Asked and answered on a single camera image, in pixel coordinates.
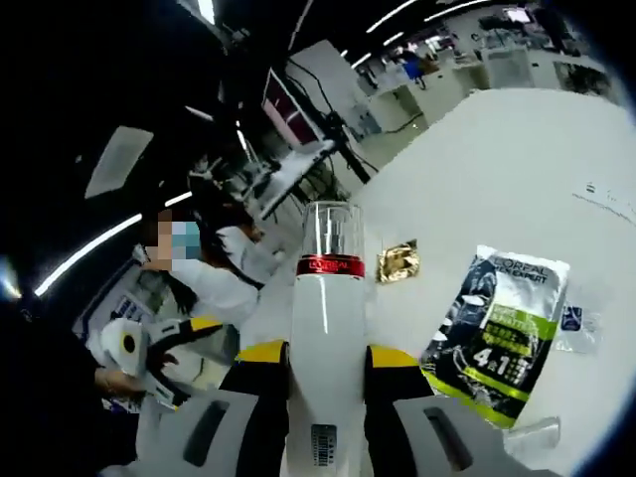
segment clear bottle cap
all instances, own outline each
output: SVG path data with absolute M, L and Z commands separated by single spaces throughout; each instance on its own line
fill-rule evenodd
M 365 251 L 362 210 L 346 202 L 314 202 L 303 218 L 302 254 L 347 255 Z

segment gold packet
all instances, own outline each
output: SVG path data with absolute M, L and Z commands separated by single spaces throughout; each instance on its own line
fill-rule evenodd
M 377 283 L 394 283 L 419 273 L 417 240 L 387 248 L 378 255 Z

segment white bottle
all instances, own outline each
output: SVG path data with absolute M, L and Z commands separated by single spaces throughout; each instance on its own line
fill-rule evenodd
M 367 348 L 362 213 L 347 203 L 313 203 L 303 228 L 289 350 L 289 475 L 356 476 Z

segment barcode label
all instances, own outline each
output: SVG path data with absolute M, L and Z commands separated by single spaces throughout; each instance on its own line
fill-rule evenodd
M 311 444 L 315 466 L 329 467 L 334 465 L 336 455 L 335 425 L 313 424 L 311 426 Z

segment white lab coat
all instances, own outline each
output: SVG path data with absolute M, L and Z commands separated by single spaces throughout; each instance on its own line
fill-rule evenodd
M 278 261 L 262 243 L 254 243 L 238 227 L 219 229 L 219 237 L 228 257 L 247 277 L 267 283 L 278 267 Z
M 212 315 L 240 328 L 256 308 L 258 291 L 224 268 L 193 259 L 173 260 L 170 274 L 199 298 L 192 316 Z

